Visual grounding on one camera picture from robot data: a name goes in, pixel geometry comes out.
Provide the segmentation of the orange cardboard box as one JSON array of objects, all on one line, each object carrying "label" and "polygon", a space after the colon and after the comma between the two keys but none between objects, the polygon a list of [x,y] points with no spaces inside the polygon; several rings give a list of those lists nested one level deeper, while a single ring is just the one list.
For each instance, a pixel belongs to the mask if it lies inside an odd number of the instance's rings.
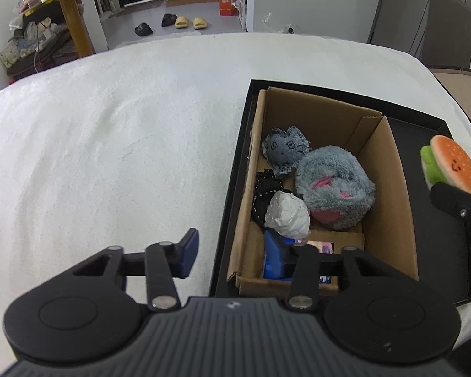
[{"label": "orange cardboard box", "polygon": [[221,16],[233,16],[236,13],[236,8],[233,5],[233,0],[218,0],[219,1],[219,14]]}]

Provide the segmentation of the denim fabric toy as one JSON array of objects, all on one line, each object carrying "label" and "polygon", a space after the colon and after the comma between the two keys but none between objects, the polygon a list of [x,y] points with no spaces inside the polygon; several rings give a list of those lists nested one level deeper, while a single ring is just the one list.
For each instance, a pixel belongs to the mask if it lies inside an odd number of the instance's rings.
[{"label": "denim fabric toy", "polygon": [[261,151],[275,175],[288,175],[311,151],[311,142],[296,126],[273,128],[263,139]]}]

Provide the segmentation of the black dotted fabric bow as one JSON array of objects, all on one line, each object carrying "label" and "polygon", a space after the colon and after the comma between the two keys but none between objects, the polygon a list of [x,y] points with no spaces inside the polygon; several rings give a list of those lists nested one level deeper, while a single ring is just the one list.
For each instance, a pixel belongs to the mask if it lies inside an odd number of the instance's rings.
[{"label": "black dotted fabric bow", "polygon": [[271,199],[277,192],[291,193],[283,186],[282,180],[275,176],[272,169],[266,168],[264,171],[258,171],[252,196],[251,219],[262,232],[265,231],[267,209]]}]

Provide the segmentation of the white tissue pack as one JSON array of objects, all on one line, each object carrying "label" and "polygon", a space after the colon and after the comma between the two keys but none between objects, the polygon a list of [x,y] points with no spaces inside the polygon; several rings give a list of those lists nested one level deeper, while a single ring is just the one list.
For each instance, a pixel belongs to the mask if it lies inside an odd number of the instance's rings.
[{"label": "white tissue pack", "polygon": [[293,193],[278,191],[269,202],[264,226],[285,238],[306,239],[311,226],[309,209],[305,202]]}]

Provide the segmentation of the brown cardboard box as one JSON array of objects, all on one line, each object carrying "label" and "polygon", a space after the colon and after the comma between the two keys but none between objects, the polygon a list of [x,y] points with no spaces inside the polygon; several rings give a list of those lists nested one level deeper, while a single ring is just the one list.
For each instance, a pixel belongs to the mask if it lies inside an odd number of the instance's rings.
[{"label": "brown cardboard box", "polygon": [[258,93],[227,278],[245,297],[287,297],[294,264],[282,245],[327,255],[364,250],[418,277],[414,222],[386,117],[279,88]]}]

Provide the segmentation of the black rectangular tray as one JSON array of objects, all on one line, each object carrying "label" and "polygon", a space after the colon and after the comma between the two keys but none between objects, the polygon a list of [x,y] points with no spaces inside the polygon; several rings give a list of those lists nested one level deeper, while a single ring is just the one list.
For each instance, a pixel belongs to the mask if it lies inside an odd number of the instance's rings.
[{"label": "black rectangular tray", "polygon": [[446,122],[428,113],[370,96],[304,84],[258,79],[251,81],[246,95],[220,227],[214,273],[209,289],[210,296],[226,298],[239,294],[235,280],[228,273],[230,252],[234,243],[236,218],[241,206],[243,180],[246,178],[248,166],[250,126],[255,116],[258,93],[267,88],[325,96],[380,111],[388,117],[407,179],[420,275],[426,283],[452,300],[454,304],[470,303],[471,250],[466,245],[465,226],[460,220],[450,217],[432,205],[418,158],[420,147],[432,137],[432,134],[450,134]]}]

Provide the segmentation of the grey fluffy plush toy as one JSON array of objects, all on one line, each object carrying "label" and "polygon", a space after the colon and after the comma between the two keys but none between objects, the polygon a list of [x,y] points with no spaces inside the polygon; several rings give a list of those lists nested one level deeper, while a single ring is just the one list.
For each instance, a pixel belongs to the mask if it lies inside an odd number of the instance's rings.
[{"label": "grey fluffy plush toy", "polygon": [[356,226],[375,202],[375,184],[357,158],[334,145],[310,151],[300,160],[295,188],[311,217],[331,231]]}]

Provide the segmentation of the grey upholstered headboard panel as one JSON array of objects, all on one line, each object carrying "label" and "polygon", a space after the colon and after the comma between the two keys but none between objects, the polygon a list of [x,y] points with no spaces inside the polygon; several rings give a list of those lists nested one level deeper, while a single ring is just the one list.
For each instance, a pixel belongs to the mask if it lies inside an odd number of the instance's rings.
[{"label": "grey upholstered headboard panel", "polygon": [[462,0],[430,0],[420,60],[428,67],[470,67],[471,8]]}]

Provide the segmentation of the plush hamburger toy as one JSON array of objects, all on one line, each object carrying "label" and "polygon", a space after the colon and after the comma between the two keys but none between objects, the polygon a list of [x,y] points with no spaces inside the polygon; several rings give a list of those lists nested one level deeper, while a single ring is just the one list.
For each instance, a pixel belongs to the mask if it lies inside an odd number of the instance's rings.
[{"label": "plush hamburger toy", "polygon": [[435,135],[420,149],[420,159],[429,189],[445,183],[471,194],[471,158],[457,142]]}]

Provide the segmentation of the blue pink tissue packet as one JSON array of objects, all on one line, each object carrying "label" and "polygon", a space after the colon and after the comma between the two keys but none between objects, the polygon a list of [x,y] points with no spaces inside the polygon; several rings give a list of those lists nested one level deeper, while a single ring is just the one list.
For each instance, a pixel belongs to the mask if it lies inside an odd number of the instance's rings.
[{"label": "blue pink tissue packet", "polygon": [[290,282],[292,280],[298,253],[294,247],[305,244],[314,246],[320,254],[333,254],[334,243],[307,241],[285,238],[273,229],[264,232],[264,267],[263,278],[276,281]]}]

